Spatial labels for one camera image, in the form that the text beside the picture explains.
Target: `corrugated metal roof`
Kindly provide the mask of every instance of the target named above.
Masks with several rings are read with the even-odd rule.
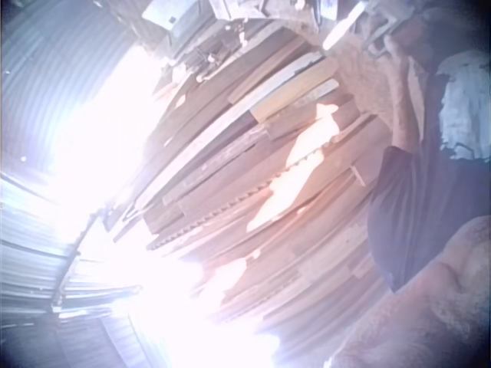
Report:
[[[60,131],[134,43],[105,9],[36,1],[2,38],[2,150],[49,172]]]

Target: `corrugated metal wall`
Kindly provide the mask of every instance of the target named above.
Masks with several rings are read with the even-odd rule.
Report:
[[[49,173],[63,124],[135,40],[86,0],[36,0],[2,30],[2,151]]]
[[[68,117],[97,94],[134,36],[86,0],[34,0],[13,10],[2,17],[2,359],[21,367],[150,366],[128,317],[60,324],[49,312],[74,245],[57,233],[60,210],[45,174]],[[77,264],[62,309],[97,316],[102,304],[131,293],[99,280],[94,267],[101,262]]]
[[[6,328],[2,352],[8,366],[151,367],[127,316]]]

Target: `hand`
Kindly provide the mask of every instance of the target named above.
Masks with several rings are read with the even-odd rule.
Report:
[[[384,37],[384,44],[387,52],[379,58],[379,62],[387,75],[391,92],[395,93],[407,84],[409,57],[391,36]]]

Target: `hairy forearm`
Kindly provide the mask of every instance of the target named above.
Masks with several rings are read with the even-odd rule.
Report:
[[[420,132],[411,102],[407,79],[390,86],[394,108],[392,145],[415,153],[420,143]]]

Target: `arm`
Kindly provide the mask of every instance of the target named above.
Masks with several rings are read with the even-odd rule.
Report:
[[[386,37],[384,43],[389,55],[381,57],[381,66],[387,74],[394,108],[392,146],[415,153],[420,143],[420,132],[407,82],[409,59],[391,37]]]

